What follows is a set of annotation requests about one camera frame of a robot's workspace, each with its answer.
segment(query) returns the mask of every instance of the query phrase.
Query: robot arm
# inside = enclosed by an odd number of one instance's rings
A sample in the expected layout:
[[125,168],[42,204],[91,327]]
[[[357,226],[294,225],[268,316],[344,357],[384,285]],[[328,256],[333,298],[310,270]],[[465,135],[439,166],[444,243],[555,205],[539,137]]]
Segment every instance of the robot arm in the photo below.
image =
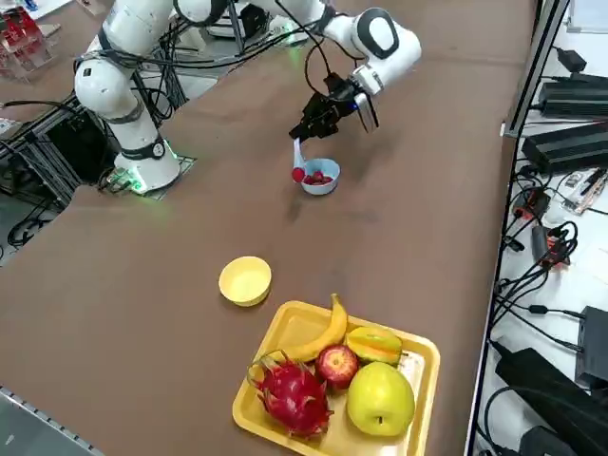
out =
[[[225,0],[214,0],[211,4],[208,0],[174,3],[180,14],[198,25],[208,23],[211,16],[225,9]],[[353,112],[359,114],[366,130],[372,131],[378,120],[371,97],[403,76],[420,58],[416,35],[395,23],[383,9],[371,8],[350,17],[321,0],[251,0],[251,3],[271,15],[290,15],[300,25],[314,23],[309,29],[311,33],[330,38],[351,56],[364,61],[347,80],[335,73],[328,75],[325,84],[329,95],[316,92],[312,96],[302,120],[290,132],[294,139],[306,141],[330,136],[338,131],[337,122]]]
[[[358,112],[364,126],[377,125],[371,105],[375,96],[404,75],[420,58],[416,36],[396,24],[383,9],[368,9],[357,17],[338,14],[321,0],[251,0],[273,15],[285,10],[300,24],[314,23],[310,32],[327,36],[354,57],[367,59],[347,80],[333,73],[325,80],[329,96],[316,92],[290,133],[305,141],[337,131],[342,117]],[[168,28],[171,9],[195,26],[217,21],[226,0],[116,0],[98,39],[89,51],[116,48],[147,55]],[[152,122],[142,100],[132,93],[135,71],[105,57],[85,59],[76,72],[74,88],[82,105],[109,124],[122,147],[115,164],[132,179],[132,190],[146,193],[172,183],[180,164]]]
[[[383,9],[371,8],[356,17],[338,14],[321,0],[250,0],[271,15],[285,15],[300,24],[317,22],[311,32],[339,43],[350,55],[367,59],[351,77],[371,96],[403,76],[420,59],[416,35],[394,22]],[[208,25],[226,8],[225,0],[176,0],[176,8],[194,24]]]

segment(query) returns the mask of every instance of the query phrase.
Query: dragon fruit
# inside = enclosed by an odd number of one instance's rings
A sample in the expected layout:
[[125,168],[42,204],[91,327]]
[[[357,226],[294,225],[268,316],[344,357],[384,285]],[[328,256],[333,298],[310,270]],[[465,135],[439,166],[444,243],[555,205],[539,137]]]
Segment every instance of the dragon fruit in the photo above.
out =
[[311,437],[327,431],[330,416],[326,384],[319,383],[302,363],[295,363],[281,351],[284,362],[262,356],[251,367],[260,366],[264,378],[257,381],[250,372],[249,383],[260,391],[266,411],[288,429],[290,436]]

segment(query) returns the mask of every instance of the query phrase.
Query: yellow tray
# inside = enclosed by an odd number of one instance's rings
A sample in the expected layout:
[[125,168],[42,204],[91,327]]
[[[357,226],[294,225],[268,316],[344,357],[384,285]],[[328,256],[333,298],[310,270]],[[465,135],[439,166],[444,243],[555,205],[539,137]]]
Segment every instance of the yellow tray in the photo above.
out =
[[[327,309],[304,302],[290,301],[283,304],[276,312],[255,359],[280,347],[314,339],[327,328],[330,317],[331,312]],[[423,337],[349,316],[348,331],[360,326],[389,329],[403,340],[404,353],[398,369],[411,383],[416,398],[414,419],[405,436],[387,439],[363,434],[349,421],[345,408],[346,395],[330,394],[330,409],[334,410],[334,415],[330,418],[328,433],[322,438],[311,440],[290,438],[284,428],[266,413],[257,399],[257,390],[251,387],[246,379],[240,386],[232,406],[232,414],[237,424],[306,456],[424,455],[439,373],[439,351],[432,342]]]

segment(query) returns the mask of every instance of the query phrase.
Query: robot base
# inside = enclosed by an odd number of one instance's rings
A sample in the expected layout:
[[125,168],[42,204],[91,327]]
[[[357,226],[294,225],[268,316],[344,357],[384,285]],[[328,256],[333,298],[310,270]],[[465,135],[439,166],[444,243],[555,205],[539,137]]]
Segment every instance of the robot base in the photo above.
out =
[[164,142],[165,153],[159,159],[130,160],[119,154],[114,161],[115,175],[125,173],[121,181],[130,181],[130,190],[138,195],[144,195],[153,190],[166,187],[180,176],[180,161],[171,147]]

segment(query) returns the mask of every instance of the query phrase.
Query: small bowl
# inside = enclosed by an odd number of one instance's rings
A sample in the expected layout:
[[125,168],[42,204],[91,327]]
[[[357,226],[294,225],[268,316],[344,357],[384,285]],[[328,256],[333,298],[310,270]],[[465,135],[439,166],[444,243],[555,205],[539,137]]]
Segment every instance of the small bowl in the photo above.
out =
[[335,187],[338,186],[338,179],[340,177],[340,165],[330,159],[313,159],[306,161],[304,166],[307,176],[312,176],[316,171],[321,171],[323,176],[328,176],[333,180],[330,183],[323,185],[309,185],[308,183],[302,182],[302,188],[310,195],[321,197],[323,195],[330,194]]
[[238,306],[251,307],[266,298],[272,277],[266,261],[256,256],[242,256],[223,269],[219,275],[219,290]]

